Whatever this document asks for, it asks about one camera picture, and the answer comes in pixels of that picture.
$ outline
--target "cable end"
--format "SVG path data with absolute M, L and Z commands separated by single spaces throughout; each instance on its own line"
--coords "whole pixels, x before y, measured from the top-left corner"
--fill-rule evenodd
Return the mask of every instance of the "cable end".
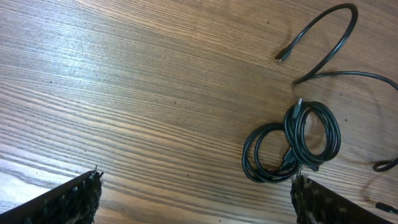
M 311 168 L 311 170 L 314 171 L 314 172 L 318 172 L 319 171 L 319 166 L 311 166 L 309 168 Z
M 294 164 L 296 163 L 296 158 L 294 156 L 293 149 L 291 146 L 285 153 L 283 160 L 284 161 L 282 165 L 280 165 L 279 170 L 288 169 L 289 167 L 294 166 Z
M 398 209 L 394 208 L 394 207 L 391 206 L 391 205 L 382 203 L 382 202 L 376 203 L 376 208 L 378 208 L 378 209 L 380 209 L 380 210 L 383 210 L 383 211 L 385 211 L 385 212 L 398 214 Z
M 291 52 L 292 49 L 290 47 L 286 47 L 276 55 L 275 59 L 277 60 L 277 62 L 282 62 L 287 59 Z
M 293 109 L 293 119 L 296 119 L 297 116 L 299 115 L 302 103 L 303 103 L 303 98 L 298 99 L 298 102 L 294 106 L 294 109 Z

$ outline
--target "black wire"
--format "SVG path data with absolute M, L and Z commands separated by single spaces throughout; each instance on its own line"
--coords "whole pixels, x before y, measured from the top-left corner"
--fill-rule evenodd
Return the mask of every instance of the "black wire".
M 356 6 L 354 4 L 351 3 L 346 3 L 346 4 L 340 4 L 334 7 L 331 7 L 330 9 L 326 10 L 325 12 L 321 13 L 319 16 L 317 16 L 312 22 L 309 23 L 309 25 L 307 25 L 303 31 L 301 31 L 301 33 L 299 33 L 298 36 L 296 36 L 296 38 L 292 41 L 292 43 L 289 44 L 289 46 L 287 47 L 288 49 L 292 50 L 292 48 L 294 47 L 294 45 L 297 44 L 297 42 L 304 36 L 304 34 L 313 26 L 315 25 L 320 19 L 322 19 L 325 15 L 339 10 L 339 9 L 349 9 L 351 10 L 351 21 L 348 24 L 348 27 L 346 29 L 346 31 L 344 32 L 343 36 L 341 37 L 341 39 L 337 42 L 337 44 L 335 45 L 335 47 L 333 47 L 333 49 L 325 56 L 325 58 L 323 58 L 319 64 L 317 66 L 315 66 L 310 72 L 308 72 L 306 75 L 304 75 L 303 77 L 297 79 L 294 81 L 294 84 L 299 84 L 302 83 L 308 79 L 311 79 L 312 76 L 314 76 L 314 74 L 316 74 L 319 69 L 321 69 L 326 63 L 328 63 L 328 61 L 335 56 L 335 54 L 337 53 L 337 51 L 340 50 L 340 48 L 344 45 L 344 43 L 347 41 L 349 35 L 351 35 L 352 31 L 354 30 L 356 21 L 358 20 L 358 9 L 356 8 Z
M 352 31 L 354 30 L 355 24 L 358 20 L 358 9 L 354 4 L 351 3 L 346 3 L 346 4 L 340 4 L 334 7 L 331 7 L 330 9 L 327 9 L 325 12 L 321 13 L 319 16 L 317 16 L 311 23 L 309 23 L 308 26 L 304 28 L 301 33 L 299 33 L 298 36 L 290 43 L 286 48 L 282 49 L 279 54 L 276 56 L 276 59 L 278 60 L 286 60 L 287 57 L 290 55 L 293 47 L 297 44 L 297 42 L 304 36 L 304 34 L 314 25 L 316 24 L 321 18 L 323 18 L 325 15 L 339 10 L 339 9 L 349 9 L 351 11 L 351 21 L 348 24 L 348 27 L 341 37 L 341 39 L 337 42 L 335 47 L 326 55 L 324 59 L 319 62 L 317 66 L 315 66 L 311 71 L 309 71 L 307 74 L 304 76 L 296 79 L 293 81 L 293 85 L 297 85 L 299 83 L 305 82 L 310 79 L 314 78 L 321 78 L 321 77 L 327 77 L 327 76 L 334 76 L 334 75 L 360 75 L 364 77 L 370 77 L 370 78 L 375 78 L 381 81 L 384 81 L 388 84 L 390 84 L 392 87 L 394 87 L 396 90 L 398 90 L 398 84 L 394 81 L 392 81 L 389 78 L 383 77 L 381 75 L 376 75 L 373 73 L 368 73 L 368 72 L 360 72 L 360 71 L 338 71 L 338 72 L 321 72 L 317 73 L 336 53 L 339 51 L 339 49 L 344 45 L 344 43 L 347 41 L 348 37 L 351 35 Z M 385 165 L 383 168 L 378 168 L 378 164 Z M 398 158 L 393 159 L 391 161 L 381 161 L 375 164 L 374 170 L 381 172 L 385 171 L 388 169 L 393 168 L 398 164 Z
M 307 116 L 314 112 L 321 120 L 326 134 L 326 147 L 319 155 L 312 154 L 305 143 L 304 128 Z M 259 162 L 259 146 L 265 136 L 271 131 L 284 131 L 290 144 L 290 149 L 284 156 L 282 165 L 277 170 L 267 170 Z M 254 160 L 256 168 L 248 159 L 248 152 L 254 140 Z M 283 123 L 268 123 L 255 129 L 246 139 L 243 145 L 242 167 L 246 176 L 254 182 L 282 182 L 294 175 L 305 164 L 314 171 L 318 167 L 333 159 L 340 150 L 340 129 L 333 113 L 322 103 L 302 102 L 291 106 L 284 118 Z
M 270 133 L 271 131 L 283 131 L 284 126 L 282 123 L 268 123 L 263 126 L 255 129 L 246 139 L 243 146 L 243 155 L 242 155 L 242 167 L 246 176 L 254 182 L 264 183 L 264 182 L 273 182 L 278 183 L 282 182 L 292 175 L 294 175 L 298 169 L 301 167 L 301 164 L 294 160 L 293 157 L 289 158 L 288 155 L 290 151 L 286 154 L 285 158 L 289 158 L 288 161 L 284 164 L 285 166 L 281 166 L 278 170 L 267 170 L 264 168 L 259 162 L 259 146 L 264 137 Z M 254 160 L 256 162 L 257 168 L 254 168 L 249 159 L 248 152 L 254 140 L 257 139 L 257 143 L 254 146 Z
M 296 159 L 314 171 L 317 171 L 322 163 L 337 156 L 341 144 L 340 129 L 333 113 L 324 104 L 316 101 L 303 102 L 300 105 L 300 110 L 296 118 L 294 118 L 294 108 L 296 106 L 291 106 L 285 114 L 285 134 Z M 326 134 L 326 146 L 319 155 L 312 154 L 305 143 L 304 127 L 307 116 L 311 112 L 314 112 L 321 120 Z
M 290 43 L 286 48 L 282 49 L 279 54 L 275 57 L 277 60 L 286 60 L 290 55 L 293 47 L 297 44 L 297 42 L 304 36 L 304 34 L 320 19 L 325 17 L 327 14 L 339 10 L 339 9 L 349 9 L 351 11 L 351 21 L 348 24 L 348 27 L 341 37 L 341 39 L 337 42 L 337 44 L 333 47 L 333 49 L 323 58 L 317 66 L 315 66 L 312 70 L 310 70 L 307 74 L 293 81 L 293 85 L 297 85 L 299 83 L 305 82 L 307 80 L 313 78 L 321 78 L 326 76 L 333 75 L 361 75 L 364 77 L 375 78 L 381 81 L 384 81 L 398 90 L 398 84 L 392 81 L 389 78 L 383 77 L 381 75 L 376 75 L 368 72 L 359 72 L 359 71 L 339 71 L 339 72 L 322 72 L 317 73 L 336 53 L 339 49 L 344 45 L 347 41 L 348 37 L 351 35 L 354 30 L 355 24 L 358 20 L 358 9 L 354 4 L 346 3 L 340 4 L 330 9 L 327 9 L 325 12 L 321 13 L 317 16 L 309 25 L 307 25 L 301 33 Z M 306 143 L 304 136 L 304 127 L 305 120 L 309 113 L 314 112 L 321 120 L 323 127 L 325 128 L 326 133 L 326 147 L 325 150 L 319 154 L 312 154 Z M 277 170 L 267 170 L 263 168 L 258 159 L 259 146 L 264 137 L 275 130 L 283 130 L 287 137 L 287 140 L 290 144 L 290 149 L 287 151 L 284 156 L 284 161 L 282 165 Z M 254 160 L 256 162 L 257 168 L 253 168 L 248 159 L 248 152 L 251 147 L 251 144 L 257 138 L 256 146 L 254 147 Z M 242 167 L 246 176 L 255 182 L 281 182 L 292 175 L 294 175 L 302 166 L 305 164 L 309 166 L 314 171 L 317 171 L 319 166 L 331 159 L 333 159 L 340 150 L 341 144 L 341 136 L 340 129 L 338 127 L 337 121 L 333 116 L 333 113 L 323 104 L 319 102 L 303 102 L 297 105 L 293 105 L 290 107 L 284 118 L 284 122 L 282 123 L 269 123 L 265 124 L 256 130 L 254 130 L 249 137 L 246 139 L 243 146 L 243 156 L 242 156 Z M 393 159 L 391 161 L 380 161 L 375 163 L 373 169 L 376 172 L 382 172 L 389 170 L 398 164 L 398 158 Z

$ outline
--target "coiled cable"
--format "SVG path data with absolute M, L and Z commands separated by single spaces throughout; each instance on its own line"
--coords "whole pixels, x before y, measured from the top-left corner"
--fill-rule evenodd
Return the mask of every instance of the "coiled cable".
M 304 129 L 307 116 L 311 112 L 319 117 L 326 134 L 326 147 L 319 155 L 312 154 L 305 143 Z M 277 170 L 267 170 L 259 162 L 259 146 L 267 134 L 277 130 L 285 133 L 290 149 L 286 152 L 283 163 Z M 257 143 L 254 146 L 254 160 L 257 168 L 253 168 L 248 159 L 248 152 L 257 137 Z M 282 182 L 294 175 L 302 164 L 317 171 L 321 164 L 333 159 L 338 154 L 340 144 L 340 129 L 329 108 L 319 102 L 306 102 L 300 99 L 296 105 L 287 110 L 283 123 L 265 124 L 248 136 L 243 146 L 243 171 L 254 182 Z

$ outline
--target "cable connector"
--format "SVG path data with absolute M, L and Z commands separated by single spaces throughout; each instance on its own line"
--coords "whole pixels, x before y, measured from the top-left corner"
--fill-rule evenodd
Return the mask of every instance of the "cable connector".
M 292 52 L 292 49 L 290 47 L 286 47 L 282 49 L 275 57 L 275 59 L 279 62 L 284 61 L 287 59 L 287 57 L 290 55 Z
M 294 156 L 293 149 L 290 147 L 284 155 L 283 163 L 280 165 L 279 170 L 289 169 L 296 163 L 296 157 Z
M 303 98 L 298 99 L 298 102 L 296 105 L 294 105 L 293 109 L 293 119 L 296 119 L 297 116 L 299 115 L 300 109 L 301 109 L 301 104 L 303 103 Z

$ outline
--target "wooden table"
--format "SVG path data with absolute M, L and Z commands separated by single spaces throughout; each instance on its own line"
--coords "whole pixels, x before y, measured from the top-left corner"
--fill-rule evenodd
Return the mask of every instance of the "wooden table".
M 398 81 L 398 2 L 353 1 L 357 26 L 324 70 Z M 256 127 L 302 97 L 336 116 L 338 156 L 312 179 L 392 222 L 367 198 L 398 207 L 397 93 L 363 77 L 292 88 L 335 45 L 334 12 L 281 65 L 274 56 L 343 1 L 5 0 L 0 5 L 0 210 L 87 170 L 105 171 L 96 223 L 295 223 L 290 181 L 255 184 L 241 169 Z M 322 139 L 309 119 L 307 139 Z M 272 133 L 267 167 L 288 147 Z

